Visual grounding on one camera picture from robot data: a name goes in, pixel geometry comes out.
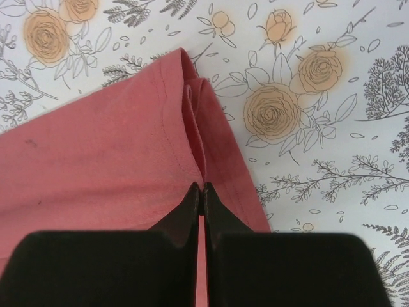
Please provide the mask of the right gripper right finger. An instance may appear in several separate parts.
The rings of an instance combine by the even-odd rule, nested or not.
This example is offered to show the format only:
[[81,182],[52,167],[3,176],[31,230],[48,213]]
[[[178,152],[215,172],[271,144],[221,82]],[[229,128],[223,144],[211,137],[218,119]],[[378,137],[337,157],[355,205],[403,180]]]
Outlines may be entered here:
[[364,242],[347,233],[260,233],[212,184],[203,192],[210,306],[389,306]]

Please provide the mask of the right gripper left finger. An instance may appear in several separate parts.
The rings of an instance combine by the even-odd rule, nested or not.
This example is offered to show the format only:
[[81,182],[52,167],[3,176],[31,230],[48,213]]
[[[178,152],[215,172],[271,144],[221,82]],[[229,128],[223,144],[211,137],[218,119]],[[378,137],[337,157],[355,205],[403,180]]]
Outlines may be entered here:
[[2,306],[193,306],[200,189],[145,231],[26,235],[1,276]]

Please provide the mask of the salmon pink polo shirt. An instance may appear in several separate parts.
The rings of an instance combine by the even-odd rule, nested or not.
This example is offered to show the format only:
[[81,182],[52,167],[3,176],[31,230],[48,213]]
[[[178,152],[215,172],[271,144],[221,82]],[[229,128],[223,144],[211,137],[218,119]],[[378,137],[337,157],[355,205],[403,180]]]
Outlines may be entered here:
[[200,189],[196,302],[208,304],[203,192],[270,233],[211,84],[183,49],[1,136],[1,274],[40,231],[145,231]]

